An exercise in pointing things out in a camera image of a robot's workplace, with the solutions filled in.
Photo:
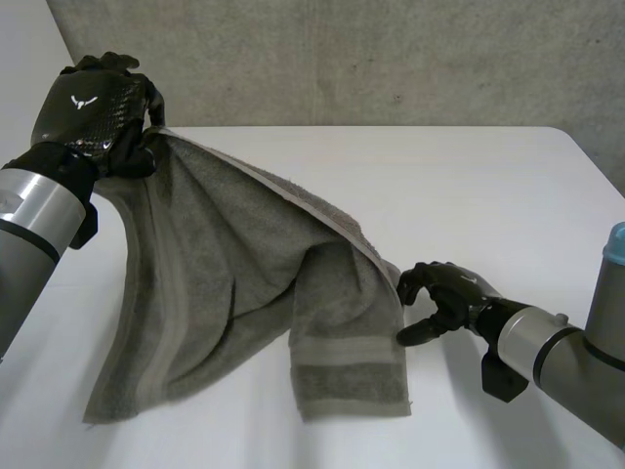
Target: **metal cylinder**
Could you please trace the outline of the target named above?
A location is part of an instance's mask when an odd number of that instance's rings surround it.
[[[625,371],[588,353],[583,335],[575,331],[551,348],[541,389],[625,450]]]
[[[23,169],[0,171],[0,220],[44,239],[58,257],[71,243],[85,214],[80,200],[59,183]]]
[[[586,322],[586,339],[625,363],[625,266],[604,259]]]
[[[1,361],[56,265],[32,243],[2,230],[0,254]]]
[[[540,308],[520,310],[504,325],[497,354],[510,368],[534,382],[536,359],[543,347],[562,331],[571,329],[565,315],[551,315]]]
[[[0,170],[0,360],[86,215],[59,183]]]

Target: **table surface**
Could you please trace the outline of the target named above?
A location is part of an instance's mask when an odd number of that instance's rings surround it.
[[[550,128],[174,129],[291,179],[351,213],[406,270],[453,261],[504,295],[584,325],[625,200]],[[407,351],[411,417],[304,425],[287,336],[214,386],[115,425],[81,416],[112,341],[126,242],[95,197],[100,232],[70,251],[0,365],[5,468],[617,468],[623,454],[531,387],[505,405],[480,387],[467,331]],[[427,296],[406,312],[433,312]]]

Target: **gray wall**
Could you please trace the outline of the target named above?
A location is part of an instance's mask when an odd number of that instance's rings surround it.
[[[625,191],[622,0],[48,3],[75,60],[138,57],[170,125],[554,126]]]

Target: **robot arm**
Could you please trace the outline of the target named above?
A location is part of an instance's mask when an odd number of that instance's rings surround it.
[[[144,117],[164,125],[154,85],[112,53],[61,72],[39,113],[32,148],[0,170],[0,361],[68,247],[98,230],[90,197],[108,176],[145,177],[155,159]]]
[[[424,344],[471,329],[489,345],[481,363],[484,392],[506,403],[534,383],[625,450],[625,223],[614,227],[592,309],[582,330],[565,315],[506,300],[483,278],[453,264],[417,264],[397,289],[412,305],[427,288],[438,311],[397,335]]]

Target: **gray towel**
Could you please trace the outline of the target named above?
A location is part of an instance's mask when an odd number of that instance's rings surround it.
[[[291,329],[304,419],[410,413],[402,308],[349,215],[162,130],[144,180],[102,180],[128,240],[114,343],[85,413],[112,422],[195,394]]]

